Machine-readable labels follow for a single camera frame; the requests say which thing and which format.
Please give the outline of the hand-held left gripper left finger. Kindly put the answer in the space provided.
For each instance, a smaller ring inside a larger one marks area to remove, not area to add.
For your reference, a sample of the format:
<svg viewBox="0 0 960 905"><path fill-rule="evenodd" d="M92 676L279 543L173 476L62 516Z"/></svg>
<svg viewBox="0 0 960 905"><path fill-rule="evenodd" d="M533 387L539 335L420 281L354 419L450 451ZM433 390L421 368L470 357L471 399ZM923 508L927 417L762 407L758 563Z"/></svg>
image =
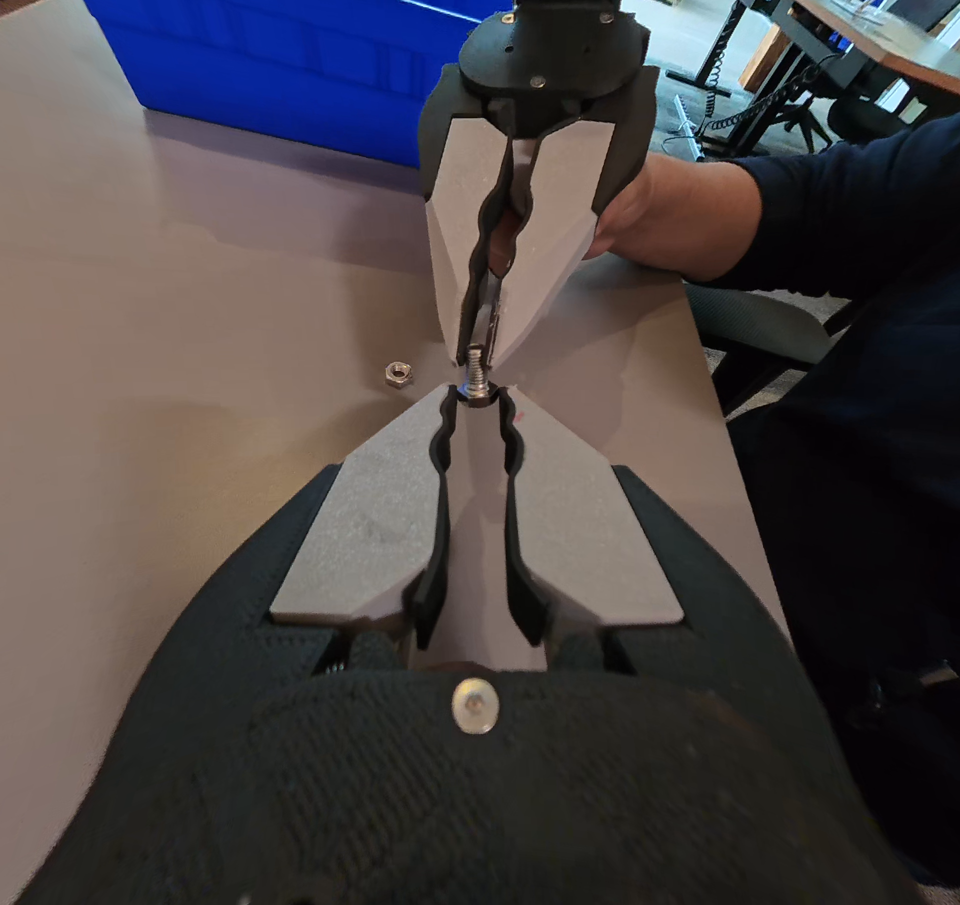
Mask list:
<svg viewBox="0 0 960 905"><path fill-rule="evenodd" d="M335 469L272 601L273 621L414 635L428 647L448 593L458 408L456 387L440 385Z"/></svg>

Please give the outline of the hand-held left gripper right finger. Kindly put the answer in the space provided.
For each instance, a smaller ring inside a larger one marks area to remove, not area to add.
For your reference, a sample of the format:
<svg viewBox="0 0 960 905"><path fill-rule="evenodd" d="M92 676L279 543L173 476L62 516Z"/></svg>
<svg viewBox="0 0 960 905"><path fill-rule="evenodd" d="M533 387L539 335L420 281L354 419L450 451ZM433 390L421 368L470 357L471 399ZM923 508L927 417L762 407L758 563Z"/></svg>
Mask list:
<svg viewBox="0 0 960 905"><path fill-rule="evenodd" d="M684 612L615 468L513 386L498 393L510 615L531 646Z"/></svg>

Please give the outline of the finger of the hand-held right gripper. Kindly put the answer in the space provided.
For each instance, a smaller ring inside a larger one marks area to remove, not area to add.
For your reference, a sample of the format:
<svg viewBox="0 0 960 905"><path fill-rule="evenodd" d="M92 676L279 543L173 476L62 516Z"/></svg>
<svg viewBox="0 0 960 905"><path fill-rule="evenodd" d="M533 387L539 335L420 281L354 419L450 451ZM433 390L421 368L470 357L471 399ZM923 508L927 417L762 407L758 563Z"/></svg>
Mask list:
<svg viewBox="0 0 960 905"><path fill-rule="evenodd" d="M512 140L481 117L451 119L433 191L426 200L440 330L453 364L466 364L490 238L510 191Z"/></svg>
<svg viewBox="0 0 960 905"><path fill-rule="evenodd" d="M536 141L526 180L525 218L502 276L490 370L528 337L592 244L594 198L614 126L578 119Z"/></svg>

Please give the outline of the silver hex bolt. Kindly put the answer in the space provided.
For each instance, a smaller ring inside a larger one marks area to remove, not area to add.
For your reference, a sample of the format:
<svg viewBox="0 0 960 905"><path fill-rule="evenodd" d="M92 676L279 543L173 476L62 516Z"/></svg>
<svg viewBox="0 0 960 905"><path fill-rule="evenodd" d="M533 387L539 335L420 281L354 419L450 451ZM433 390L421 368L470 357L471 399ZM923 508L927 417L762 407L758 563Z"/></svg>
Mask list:
<svg viewBox="0 0 960 905"><path fill-rule="evenodd" d="M498 400L499 388L490 379L484 345L469 344L464 357L464 381L458 388L459 401L473 409L490 407Z"/></svg>

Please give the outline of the person's right forearm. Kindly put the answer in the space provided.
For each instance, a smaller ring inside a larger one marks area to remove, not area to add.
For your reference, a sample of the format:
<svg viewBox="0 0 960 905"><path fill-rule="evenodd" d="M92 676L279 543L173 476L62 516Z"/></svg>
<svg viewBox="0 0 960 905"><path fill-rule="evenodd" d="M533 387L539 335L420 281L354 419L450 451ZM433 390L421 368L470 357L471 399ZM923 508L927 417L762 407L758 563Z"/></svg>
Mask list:
<svg viewBox="0 0 960 905"><path fill-rule="evenodd" d="M736 161L758 187L749 249L711 286L958 310L959 117L815 155Z"/></svg>

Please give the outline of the person's right hand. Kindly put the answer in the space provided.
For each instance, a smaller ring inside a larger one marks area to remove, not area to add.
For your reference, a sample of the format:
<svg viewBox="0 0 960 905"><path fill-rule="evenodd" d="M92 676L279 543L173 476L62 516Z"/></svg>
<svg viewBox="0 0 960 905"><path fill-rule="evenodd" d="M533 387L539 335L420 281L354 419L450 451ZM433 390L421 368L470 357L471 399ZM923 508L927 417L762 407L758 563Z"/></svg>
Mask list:
<svg viewBox="0 0 960 905"><path fill-rule="evenodd" d="M710 216L723 171L721 164L650 155L600 215L583 258L609 252L685 277L714 277Z"/></svg>

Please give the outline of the grey office chair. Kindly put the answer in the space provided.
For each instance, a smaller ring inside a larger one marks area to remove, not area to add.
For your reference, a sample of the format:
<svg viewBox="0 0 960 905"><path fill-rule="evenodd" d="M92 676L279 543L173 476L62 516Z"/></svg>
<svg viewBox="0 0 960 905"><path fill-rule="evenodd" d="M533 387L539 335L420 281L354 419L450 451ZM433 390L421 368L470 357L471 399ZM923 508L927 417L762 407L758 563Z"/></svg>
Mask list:
<svg viewBox="0 0 960 905"><path fill-rule="evenodd" d="M726 418L784 372L810 371L862 311L848 302L820 322L809 311L770 296L696 284L683 287L701 345L723 355L711 381Z"/></svg>

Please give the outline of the blue plastic bin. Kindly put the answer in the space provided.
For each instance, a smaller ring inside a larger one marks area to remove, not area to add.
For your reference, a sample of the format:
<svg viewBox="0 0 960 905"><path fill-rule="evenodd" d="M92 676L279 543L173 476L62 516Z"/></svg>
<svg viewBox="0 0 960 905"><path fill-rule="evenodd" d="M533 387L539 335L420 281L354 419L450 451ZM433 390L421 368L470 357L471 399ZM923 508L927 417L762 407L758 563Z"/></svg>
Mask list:
<svg viewBox="0 0 960 905"><path fill-rule="evenodd" d="M513 0L84 0L143 107L418 166L470 30Z"/></svg>

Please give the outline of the wooden desk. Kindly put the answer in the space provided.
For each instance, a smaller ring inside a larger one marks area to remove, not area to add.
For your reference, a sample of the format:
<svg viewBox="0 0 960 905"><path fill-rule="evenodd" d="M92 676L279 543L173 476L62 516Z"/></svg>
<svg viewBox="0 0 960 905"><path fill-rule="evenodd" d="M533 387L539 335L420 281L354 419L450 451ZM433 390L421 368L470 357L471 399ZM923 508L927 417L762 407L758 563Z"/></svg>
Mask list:
<svg viewBox="0 0 960 905"><path fill-rule="evenodd" d="M799 129L813 100L854 94L906 123L958 113L958 50L919 23L860 0L772 0L768 18L788 40L773 72L716 155L750 155L766 131Z"/></svg>

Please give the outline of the person's dark clothed body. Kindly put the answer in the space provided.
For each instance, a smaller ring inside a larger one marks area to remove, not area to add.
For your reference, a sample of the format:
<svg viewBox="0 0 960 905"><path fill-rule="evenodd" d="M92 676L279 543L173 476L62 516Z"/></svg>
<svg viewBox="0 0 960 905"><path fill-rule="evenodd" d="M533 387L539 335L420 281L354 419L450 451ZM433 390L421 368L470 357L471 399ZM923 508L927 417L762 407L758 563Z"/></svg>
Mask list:
<svg viewBox="0 0 960 905"><path fill-rule="evenodd" d="M728 426L798 657L897 852L957 887L958 265Z"/></svg>

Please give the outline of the black office chair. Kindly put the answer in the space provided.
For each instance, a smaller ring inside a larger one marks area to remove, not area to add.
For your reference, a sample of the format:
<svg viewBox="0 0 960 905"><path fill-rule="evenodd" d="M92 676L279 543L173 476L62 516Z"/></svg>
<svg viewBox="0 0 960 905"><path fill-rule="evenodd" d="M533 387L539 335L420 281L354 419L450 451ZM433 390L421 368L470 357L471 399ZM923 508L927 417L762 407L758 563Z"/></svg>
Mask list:
<svg viewBox="0 0 960 905"><path fill-rule="evenodd" d="M826 114L828 128L843 142L855 146L913 131L925 125L924 119L906 122L876 102L853 93L839 95Z"/></svg>

